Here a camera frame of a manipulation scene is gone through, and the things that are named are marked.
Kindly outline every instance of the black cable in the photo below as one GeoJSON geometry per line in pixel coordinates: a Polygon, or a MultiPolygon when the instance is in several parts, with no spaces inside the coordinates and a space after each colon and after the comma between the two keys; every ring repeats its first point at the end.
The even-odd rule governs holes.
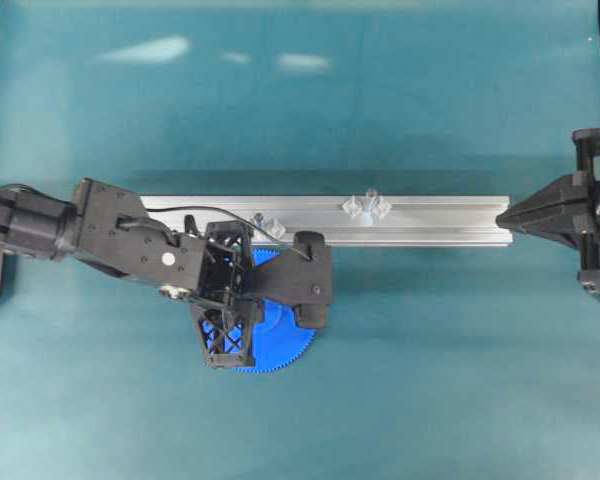
{"type": "Polygon", "coordinates": [[[274,237],[273,235],[268,234],[265,230],[263,230],[262,228],[258,227],[257,225],[254,225],[253,223],[251,223],[249,220],[245,220],[244,218],[242,218],[239,215],[236,215],[235,213],[230,212],[229,210],[225,210],[224,208],[220,208],[220,207],[209,207],[206,205],[186,205],[183,207],[166,207],[166,208],[147,208],[147,212],[150,213],[162,213],[162,212],[177,212],[177,211],[182,211],[182,210],[207,210],[207,211],[211,211],[211,212],[220,212],[223,213],[231,218],[233,218],[234,220],[237,220],[241,223],[244,223],[245,225],[250,226],[251,228],[253,228],[254,230],[260,232],[262,235],[264,235],[266,238],[268,238],[269,240],[271,240],[273,243],[275,243],[276,245],[283,247],[283,248],[287,248],[289,250],[292,250],[294,252],[296,252],[298,255],[300,255],[302,258],[304,258],[307,261],[311,261],[311,258],[309,258],[309,256],[298,250],[297,248],[289,245],[288,243],[285,243],[281,240],[278,240],[276,237],[274,237]]]}

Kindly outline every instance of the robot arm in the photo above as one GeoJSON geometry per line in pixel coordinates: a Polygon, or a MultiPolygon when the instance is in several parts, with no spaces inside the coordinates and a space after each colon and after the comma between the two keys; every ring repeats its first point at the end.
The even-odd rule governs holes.
{"type": "Polygon", "coordinates": [[[90,179],[71,202],[24,185],[0,188],[0,249],[56,261],[72,256],[190,303],[210,366],[254,365],[251,335],[264,298],[291,306],[301,328],[326,325],[331,249],[322,235],[298,232],[292,248],[255,267],[248,222],[210,223],[203,234],[187,216],[184,230],[151,219],[138,194],[90,179]]]}

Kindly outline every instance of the blue plastic gear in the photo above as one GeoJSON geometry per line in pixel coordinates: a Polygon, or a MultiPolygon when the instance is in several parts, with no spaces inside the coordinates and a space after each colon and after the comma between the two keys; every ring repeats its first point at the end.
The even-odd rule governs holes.
{"type": "MultiPolygon", "coordinates": [[[[260,265],[278,255],[278,252],[264,248],[253,250],[253,259],[260,265]]],[[[296,360],[309,347],[315,337],[313,329],[296,325],[293,310],[286,305],[264,301],[264,321],[253,327],[253,357],[255,367],[238,367],[245,373],[273,372],[286,367],[296,360]]]]}

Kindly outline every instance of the aluminum rail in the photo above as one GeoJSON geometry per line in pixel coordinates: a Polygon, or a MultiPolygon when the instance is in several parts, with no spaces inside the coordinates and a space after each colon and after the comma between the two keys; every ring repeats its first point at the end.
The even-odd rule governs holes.
{"type": "MultiPolygon", "coordinates": [[[[333,246],[356,247],[506,247],[511,233],[495,223],[509,205],[506,196],[384,196],[390,210],[358,212],[352,218],[346,196],[143,196],[146,208],[213,206],[231,211],[283,241],[301,230],[324,234],[333,246]]],[[[358,203],[364,197],[355,197],[358,203]]],[[[209,211],[151,213],[173,230],[182,230],[191,213],[201,231],[212,221],[229,220],[209,211]]],[[[271,245],[256,233],[254,245],[271,245]]]]}

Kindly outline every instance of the screw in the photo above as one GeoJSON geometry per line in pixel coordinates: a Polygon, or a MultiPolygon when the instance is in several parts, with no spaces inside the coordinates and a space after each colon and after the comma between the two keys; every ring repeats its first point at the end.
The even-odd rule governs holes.
{"type": "Polygon", "coordinates": [[[260,212],[256,213],[253,216],[253,221],[257,227],[262,228],[262,224],[264,223],[264,215],[262,215],[262,213],[260,213],[260,212]]]}

